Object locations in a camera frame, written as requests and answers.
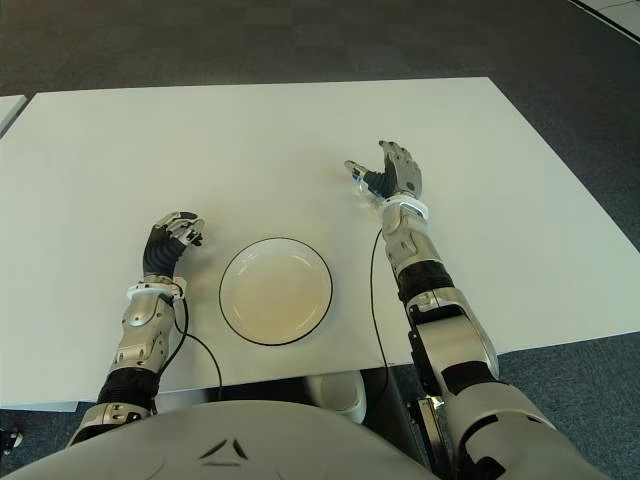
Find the white table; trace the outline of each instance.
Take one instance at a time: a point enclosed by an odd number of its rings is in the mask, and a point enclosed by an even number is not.
[[[149,229],[175,209],[208,222],[180,270],[225,383],[380,366],[379,221],[342,165],[381,167],[380,138],[420,163],[432,238],[500,352],[638,328],[640,255],[488,79],[39,94],[0,141],[0,404],[95,398]],[[273,236],[315,248],[334,296],[311,335],[263,347],[217,293],[232,256]],[[382,242],[375,301],[387,358],[410,362]],[[161,389],[215,383],[188,341]]]
[[[27,98],[24,95],[0,97],[0,136],[26,101]]]

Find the black joint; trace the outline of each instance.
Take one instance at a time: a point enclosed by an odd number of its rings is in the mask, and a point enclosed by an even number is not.
[[[176,263],[186,248],[186,245],[177,238],[147,244],[142,258],[144,275],[173,277]]]
[[[442,378],[447,384],[447,389],[454,395],[479,383],[498,383],[487,364],[478,361],[459,363],[445,368],[442,371]]]
[[[460,477],[473,480],[496,480],[505,468],[493,457],[482,457],[478,463],[473,463],[468,455],[460,462]]]
[[[467,441],[487,425],[496,423],[498,417],[489,415],[478,420],[464,432],[460,440],[460,454],[458,455],[458,478],[469,478],[472,480],[495,480],[500,477],[506,470],[497,460],[492,457],[482,457],[477,463],[473,463],[471,456],[467,450]]]
[[[446,287],[453,287],[453,280],[444,265],[435,260],[414,263],[398,274],[400,299],[405,305],[420,293]]]
[[[158,393],[160,379],[151,370],[126,367],[114,370],[107,377],[97,403],[130,403],[146,410]]]

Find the robot forearm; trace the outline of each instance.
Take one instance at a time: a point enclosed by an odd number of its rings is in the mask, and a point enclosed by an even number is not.
[[[409,319],[414,363],[425,392],[444,403],[459,477],[606,478],[520,390],[498,381],[493,345],[427,234],[428,210],[417,200],[420,169],[404,148],[380,144],[384,174],[346,166],[385,199],[382,234]]]
[[[175,264],[187,245],[200,244],[202,226],[196,215],[176,212],[152,228],[143,256],[144,278],[127,291],[131,302],[107,379],[69,445],[150,414],[169,353],[173,303],[184,297],[184,282],[173,278]]]

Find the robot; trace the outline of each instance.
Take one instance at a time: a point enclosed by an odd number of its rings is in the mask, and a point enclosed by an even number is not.
[[[443,405],[455,452],[450,477],[608,478],[522,392],[498,379],[491,341],[429,239],[420,168],[396,143],[380,145],[384,173],[345,166],[381,200],[386,255],[430,401],[424,427],[441,450],[435,411]],[[175,305],[184,302],[185,283],[174,269],[187,247],[201,243],[203,224],[193,213],[177,212],[153,226],[143,279],[128,290],[122,340],[97,404],[65,450],[7,478],[438,478],[366,428],[308,405],[227,401],[151,415]]]

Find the plate rim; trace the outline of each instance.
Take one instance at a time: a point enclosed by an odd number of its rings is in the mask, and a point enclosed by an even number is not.
[[[245,250],[248,250],[249,248],[253,247],[254,245],[257,245],[258,243],[267,242],[269,240],[290,240],[292,242],[296,242],[296,243],[300,243],[300,244],[304,245],[305,247],[309,248],[312,252],[314,252],[318,256],[318,258],[324,264],[324,268],[327,270],[327,274],[329,275],[329,301],[327,302],[327,308],[325,308],[324,312],[322,313],[322,317],[320,317],[320,320],[318,320],[318,323],[316,323],[313,326],[313,328],[311,330],[309,330],[307,333],[305,333],[303,335],[300,335],[299,337],[296,337],[293,340],[289,340],[287,342],[282,342],[282,343],[263,343],[263,342],[258,342],[256,340],[252,340],[250,338],[245,337],[240,332],[238,332],[235,328],[233,328],[233,325],[231,325],[231,323],[227,319],[227,316],[224,313],[224,308],[222,307],[222,284],[224,283],[224,279],[225,279],[225,277],[227,275],[227,270],[229,270],[229,267],[231,266],[231,264]],[[329,311],[329,308],[331,307],[331,302],[332,301],[333,301],[333,277],[331,276],[331,270],[329,269],[329,265],[327,265],[327,262],[325,261],[323,256],[320,255],[320,253],[315,248],[313,248],[311,245],[303,242],[302,240],[297,240],[297,239],[291,238],[291,237],[268,237],[268,238],[263,238],[261,240],[256,240],[255,242],[250,243],[249,245],[244,247],[242,250],[240,250],[238,253],[236,253],[231,258],[231,260],[229,260],[229,262],[227,263],[227,266],[224,268],[224,272],[222,272],[222,278],[220,279],[220,285],[218,286],[218,305],[220,306],[220,313],[222,313],[222,318],[224,318],[225,323],[229,326],[229,328],[231,330],[233,330],[233,332],[236,335],[238,335],[239,337],[243,338],[247,342],[251,342],[251,343],[254,343],[256,345],[262,345],[264,347],[278,347],[278,346],[281,346],[281,345],[289,345],[290,343],[297,342],[299,340],[302,340],[304,337],[308,336],[311,332],[313,332],[316,328],[318,328],[318,326],[323,322],[324,318],[327,316],[327,312]]]

